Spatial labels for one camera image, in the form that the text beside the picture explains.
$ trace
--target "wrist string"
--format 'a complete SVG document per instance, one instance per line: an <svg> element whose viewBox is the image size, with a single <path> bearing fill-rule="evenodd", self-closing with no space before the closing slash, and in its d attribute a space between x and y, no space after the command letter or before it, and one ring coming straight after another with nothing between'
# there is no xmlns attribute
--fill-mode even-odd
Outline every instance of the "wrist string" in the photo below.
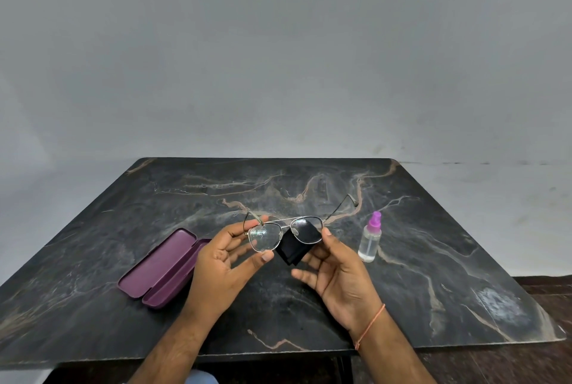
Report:
<svg viewBox="0 0 572 384"><path fill-rule="evenodd" d="M361 343L361 340L366 335L369 328L374 324L374 321L377 319L377 317L382 314L384 308L386 308L385 303L382 304L382 308L379 309L379 312L377 312L375 314L374 318L369 322L369 325L367 326L366 330L361 334L360 338L357 340L356 344L354 345L354 348L356 349L356 351L359 350L359 345Z"/></svg>

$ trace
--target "purple glasses case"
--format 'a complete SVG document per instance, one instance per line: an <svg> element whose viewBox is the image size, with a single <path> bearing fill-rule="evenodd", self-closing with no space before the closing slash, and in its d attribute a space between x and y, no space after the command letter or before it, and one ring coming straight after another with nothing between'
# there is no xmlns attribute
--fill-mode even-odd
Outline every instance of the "purple glasses case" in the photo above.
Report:
<svg viewBox="0 0 572 384"><path fill-rule="evenodd" d="M177 229L131 268L117 285L150 308L161 308L178 294L193 276L198 252L210 241L186 229Z"/></svg>

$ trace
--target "eyeglasses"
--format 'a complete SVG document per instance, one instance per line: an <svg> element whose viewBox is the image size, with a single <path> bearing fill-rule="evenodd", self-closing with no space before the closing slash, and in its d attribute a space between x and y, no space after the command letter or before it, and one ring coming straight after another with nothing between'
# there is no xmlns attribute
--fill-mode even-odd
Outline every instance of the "eyeglasses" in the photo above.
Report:
<svg viewBox="0 0 572 384"><path fill-rule="evenodd" d="M344 203L346 198L350 198L354 204L354 207L358 206L358 202L352 196L346 194L338 207L334 209L332 214L328 215L325 219L321 219L314 215L305 215L302 217L290 217L280 220L271 220L265 223L258 215L248 210L247 215L244 218L244 222L246 223L249 215L252 215L260 224L248 229L248 231L246 229L244 231L247 233L247 237L252 248L258 252L274 250L276 247L278 247L280 240L282 240L284 231L288 228L290 228L296 239L301 243L316 244L321 240L321 230L324 227L325 221L334 215L338 209L340 209L341 204ZM279 221L289 220L291 221L286 226L278 223Z"/></svg>

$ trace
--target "marble table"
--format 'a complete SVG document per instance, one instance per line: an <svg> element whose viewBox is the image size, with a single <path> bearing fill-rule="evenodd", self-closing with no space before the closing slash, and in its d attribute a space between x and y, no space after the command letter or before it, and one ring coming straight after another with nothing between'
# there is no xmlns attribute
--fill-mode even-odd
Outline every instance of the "marble table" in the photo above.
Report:
<svg viewBox="0 0 572 384"><path fill-rule="evenodd" d="M151 311L116 282L173 230L199 237L260 214L323 216L357 249L383 213L367 265L415 347L550 342L564 331L397 162L389 159L139 160L0 287L0 367L143 358L177 316L183 291ZM274 259L217 322L200 361L277 352L349 354L347 333Z"/></svg>

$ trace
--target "metal glasses frame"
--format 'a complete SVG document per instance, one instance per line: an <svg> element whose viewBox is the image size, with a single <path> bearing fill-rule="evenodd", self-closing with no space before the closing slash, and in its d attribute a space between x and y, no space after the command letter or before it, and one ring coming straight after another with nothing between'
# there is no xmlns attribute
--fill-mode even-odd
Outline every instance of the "metal glasses frame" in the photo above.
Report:
<svg viewBox="0 0 572 384"><path fill-rule="evenodd" d="M300 216L300 217L289 217L289 218L283 218L283 219L279 219L279 220L271 220L271 221L267 221L267 222L265 223L265 222L262 221L262 219L261 219L260 217L258 217L258 215L256 215L255 213L253 213L253 212L249 209L249 210L247 211L247 214L246 214L245 218L244 218L243 225L247 222L247 219L248 219L248 215L249 215L249 214L251 214L251 215L256 219L256 221L258 221L260 224L254 226L254 227L251 227L251 228L248 229L247 231L245 230L245 231L246 231L246 236L247 236L247 238L248 238L248 242L251 244L251 247L253 248L253 250L256 251L256 252L258 252L258 253L261 253L262 251L266 251L266 250L275 250L275 249L278 247L278 245L280 245L280 241L282 241L283 229L288 229L288 228L289 228L289 229L292 231L292 233L294 234L294 236L296 237L296 239L297 239L298 241L300 241L301 243L303 243L303 244L317 244L318 242L321 241L321 239L318 239L317 241L314 241L314 242L312 242L312 243L305 243L304 241L301 241L300 238L298 238L298 234L299 234L298 231L296 230L296 228L293 228L293 227L292 227L292 224L295 223L297 220L301 220L301 219L305 219L305 218L315 218L315 219L318 219L319 221L321 221L321 225L322 225L322 227L323 227L323 226L324 226L324 223L326 222L326 220L328 220L332 215L334 215L334 214L338 211L338 209L340 209L341 205L345 202L345 200L346 200L347 198L349 198L349 199L352 201L352 203L354 204L354 208L356 208L356 207L358 206L358 202L357 202L352 196L350 196L349 194L346 194L345 197L341 200L340 204L336 207L336 209L334 209L334 210L332 211L332 214L328 215L325 219L322 219L322 218L320 218L320 217L318 217L318 216L316 216L316 215L304 215L304 216ZM278 224L278 221L287 221L287 220L291 220L291 221L290 221L290 223L287 224L286 226L282 226L281 224ZM250 233L251 233L251 230L256 229L256 228L259 227L259 226L264 226L265 224L275 224L276 226L278 226L278 227L280 228L279 238L278 238L278 241L276 242L276 245L275 245L274 247L272 247L272 248L267 248L267 249L265 249L265 250L259 251L259 250L256 250L256 248L252 245L252 240L251 240Z"/></svg>

